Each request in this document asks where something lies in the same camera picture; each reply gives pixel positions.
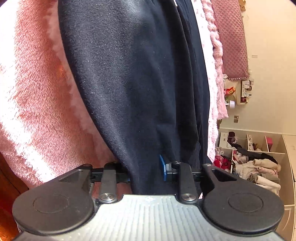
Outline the dark navy pants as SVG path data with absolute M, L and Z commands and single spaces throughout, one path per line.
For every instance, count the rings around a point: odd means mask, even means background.
M 159 159 L 209 161 L 210 93 L 190 1 L 59 1 L 67 61 L 134 194 L 173 194 Z

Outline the pile of clothes on shelf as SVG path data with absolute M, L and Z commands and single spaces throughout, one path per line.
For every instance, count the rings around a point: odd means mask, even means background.
M 221 132 L 215 149 L 214 165 L 278 195 L 281 189 L 278 176 L 281 166 L 269 154 L 272 145 L 272 140 L 267 137 Z

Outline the pink fluffy blanket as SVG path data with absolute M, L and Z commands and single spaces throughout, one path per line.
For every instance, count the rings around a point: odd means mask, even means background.
M 223 48 L 215 25 L 211 1 L 191 1 L 198 24 L 210 91 L 207 156 L 214 162 L 218 138 L 217 121 L 228 117 L 222 73 Z

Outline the salmon pink fleece blanket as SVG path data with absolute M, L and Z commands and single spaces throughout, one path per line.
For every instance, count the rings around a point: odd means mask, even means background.
M 86 163 L 115 160 L 66 60 L 57 5 L 1 6 L 1 153 L 30 188 Z

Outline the open white wardrobe shelving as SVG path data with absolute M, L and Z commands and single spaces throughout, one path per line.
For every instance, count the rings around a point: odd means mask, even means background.
M 277 232 L 295 240 L 295 136 L 222 128 L 216 142 L 216 163 L 278 195 L 284 215 Z

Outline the white bedside lamp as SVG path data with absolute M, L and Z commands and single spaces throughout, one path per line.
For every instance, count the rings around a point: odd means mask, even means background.
M 225 102 L 227 108 L 235 108 L 235 101 L 229 100 Z

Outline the red snack bag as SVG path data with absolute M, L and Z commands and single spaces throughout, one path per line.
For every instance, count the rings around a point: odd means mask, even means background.
M 224 91 L 224 96 L 229 97 L 229 96 L 233 95 L 235 92 L 236 92 L 236 89 L 234 86 L 232 86 L 230 88 L 226 88 Z

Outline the desk calendar organizer shelf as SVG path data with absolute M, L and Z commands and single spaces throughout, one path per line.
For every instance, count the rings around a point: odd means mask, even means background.
M 243 80 L 241 81 L 241 94 L 240 94 L 240 103 L 247 104 L 248 99 L 252 96 L 252 81 Z

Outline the mauve quilted headboard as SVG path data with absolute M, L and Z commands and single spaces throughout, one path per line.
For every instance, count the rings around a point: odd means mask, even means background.
M 230 80 L 249 77 L 247 46 L 239 1 L 211 1 L 223 48 L 223 73 Z

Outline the small brown teddy bear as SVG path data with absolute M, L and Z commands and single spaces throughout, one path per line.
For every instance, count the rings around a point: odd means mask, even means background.
M 238 0 L 238 3 L 239 3 L 241 12 L 246 11 L 246 8 L 245 8 L 246 0 Z

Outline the brass wall socket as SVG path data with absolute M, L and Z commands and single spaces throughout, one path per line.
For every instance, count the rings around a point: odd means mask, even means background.
M 238 115 L 235 115 L 234 116 L 234 123 L 238 123 L 238 121 L 239 121 L 239 116 Z

